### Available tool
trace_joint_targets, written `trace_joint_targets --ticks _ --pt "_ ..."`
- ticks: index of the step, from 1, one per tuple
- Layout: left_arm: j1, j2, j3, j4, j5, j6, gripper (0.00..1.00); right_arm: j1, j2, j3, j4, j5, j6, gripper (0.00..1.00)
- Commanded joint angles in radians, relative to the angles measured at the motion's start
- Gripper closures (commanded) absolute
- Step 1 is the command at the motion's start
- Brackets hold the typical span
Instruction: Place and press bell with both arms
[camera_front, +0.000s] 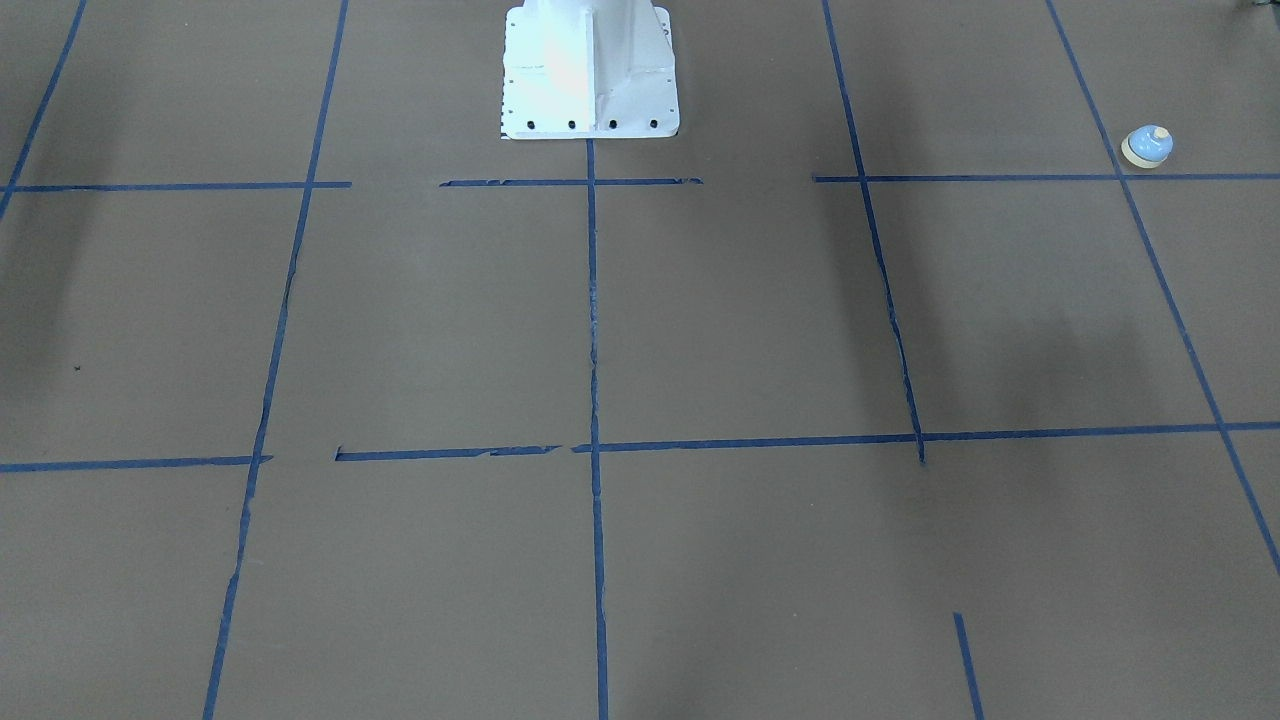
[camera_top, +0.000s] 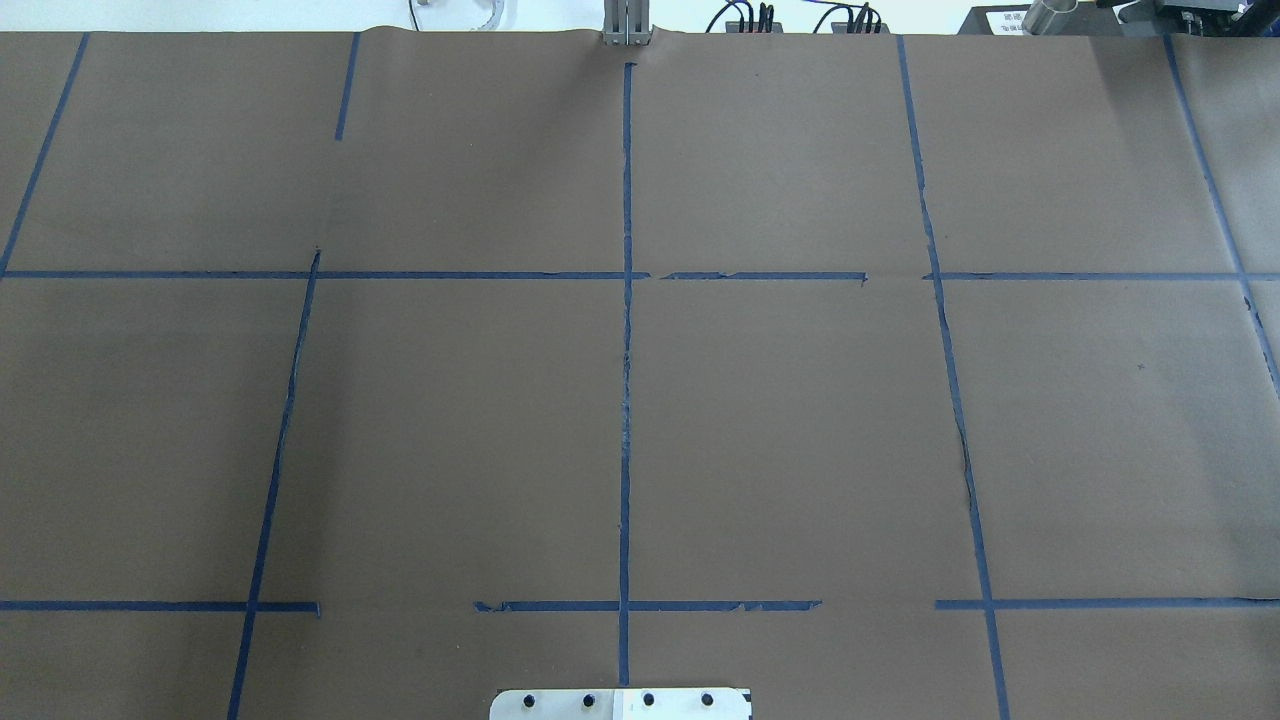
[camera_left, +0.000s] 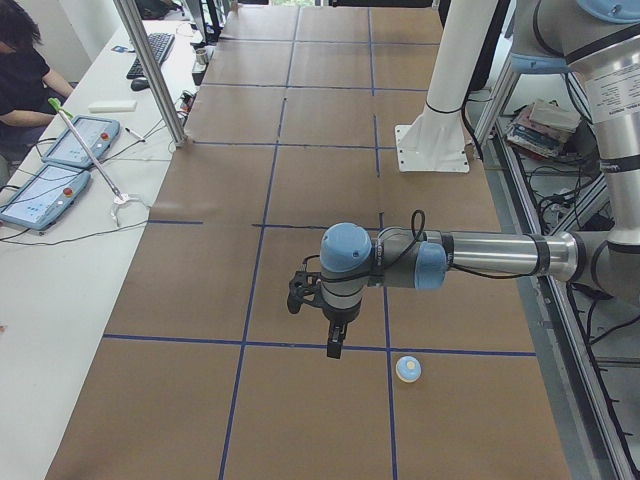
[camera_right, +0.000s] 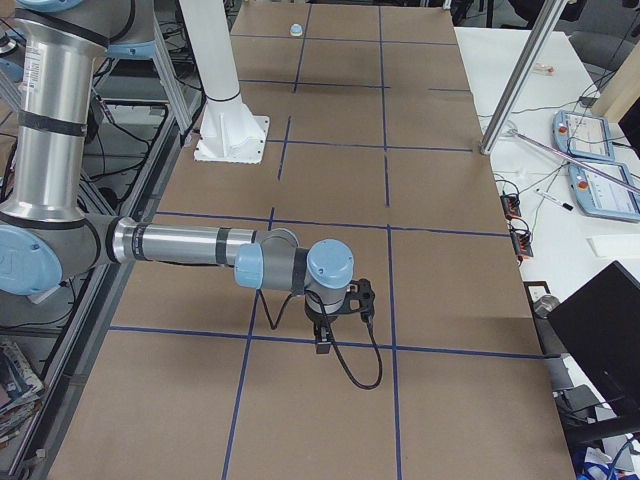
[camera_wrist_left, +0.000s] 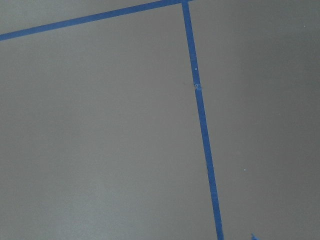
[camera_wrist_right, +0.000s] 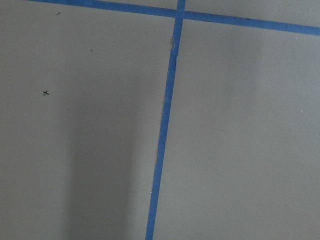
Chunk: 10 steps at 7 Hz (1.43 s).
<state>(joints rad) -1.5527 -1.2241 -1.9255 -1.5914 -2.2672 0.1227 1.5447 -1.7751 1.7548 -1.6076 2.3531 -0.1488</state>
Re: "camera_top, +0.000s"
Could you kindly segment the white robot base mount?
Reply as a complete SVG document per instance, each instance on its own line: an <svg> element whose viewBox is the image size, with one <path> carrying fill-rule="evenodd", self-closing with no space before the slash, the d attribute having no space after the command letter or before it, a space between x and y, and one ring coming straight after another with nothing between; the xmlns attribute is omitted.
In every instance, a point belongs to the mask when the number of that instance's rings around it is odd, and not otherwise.
<svg viewBox="0 0 1280 720"><path fill-rule="evenodd" d="M731 687L512 689L490 719L753 719L750 691Z"/></svg>

